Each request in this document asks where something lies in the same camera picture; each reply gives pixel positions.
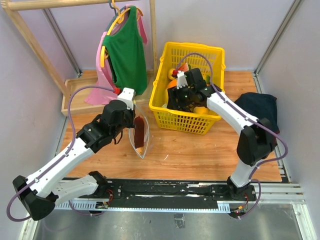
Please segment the clear zip top bag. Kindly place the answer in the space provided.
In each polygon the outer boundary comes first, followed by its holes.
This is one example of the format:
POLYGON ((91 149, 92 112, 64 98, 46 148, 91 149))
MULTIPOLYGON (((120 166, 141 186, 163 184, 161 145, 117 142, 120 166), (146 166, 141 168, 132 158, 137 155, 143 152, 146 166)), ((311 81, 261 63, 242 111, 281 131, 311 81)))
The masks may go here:
POLYGON ((142 108, 134 101, 135 117, 133 128, 128 130, 130 144, 138 157, 144 159, 150 143, 150 125, 147 115, 142 108))

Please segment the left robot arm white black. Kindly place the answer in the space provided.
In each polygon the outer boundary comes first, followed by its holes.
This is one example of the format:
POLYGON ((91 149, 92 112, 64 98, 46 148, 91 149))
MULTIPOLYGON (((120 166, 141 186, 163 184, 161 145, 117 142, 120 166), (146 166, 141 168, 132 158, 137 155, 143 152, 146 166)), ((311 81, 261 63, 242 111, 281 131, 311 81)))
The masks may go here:
POLYGON ((133 100, 112 100, 50 162, 27 177, 17 176, 12 182, 16 191, 14 197, 20 200, 29 217, 38 221, 61 203, 82 196, 101 198, 108 193, 108 181, 98 171, 91 171, 82 178, 65 183, 60 181, 78 164, 105 146, 118 144, 123 137, 123 130, 134 127, 134 118, 133 100))

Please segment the papaya slice toy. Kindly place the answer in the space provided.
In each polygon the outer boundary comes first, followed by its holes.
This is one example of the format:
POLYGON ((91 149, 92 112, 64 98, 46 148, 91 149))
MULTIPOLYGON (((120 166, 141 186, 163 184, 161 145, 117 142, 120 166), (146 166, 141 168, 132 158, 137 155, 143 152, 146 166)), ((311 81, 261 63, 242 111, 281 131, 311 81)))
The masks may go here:
POLYGON ((134 119, 134 147, 140 155, 144 152, 144 139, 145 121, 143 117, 138 116, 134 119))

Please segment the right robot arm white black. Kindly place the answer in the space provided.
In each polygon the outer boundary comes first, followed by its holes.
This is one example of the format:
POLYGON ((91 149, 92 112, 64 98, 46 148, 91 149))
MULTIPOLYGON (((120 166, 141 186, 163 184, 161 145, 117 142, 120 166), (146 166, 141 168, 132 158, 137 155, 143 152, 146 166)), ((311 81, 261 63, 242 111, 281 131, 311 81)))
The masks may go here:
POLYGON ((207 84, 200 69, 188 71, 174 69, 171 76, 176 85, 167 89, 171 110, 186 110, 189 105, 206 107, 220 115, 238 134, 236 153, 238 164, 228 177, 227 196, 240 199, 249 188, 254 169, 265 160, 276 147, 272 123, 267 118, 258 119, 237 106, 215 84, 207 84))

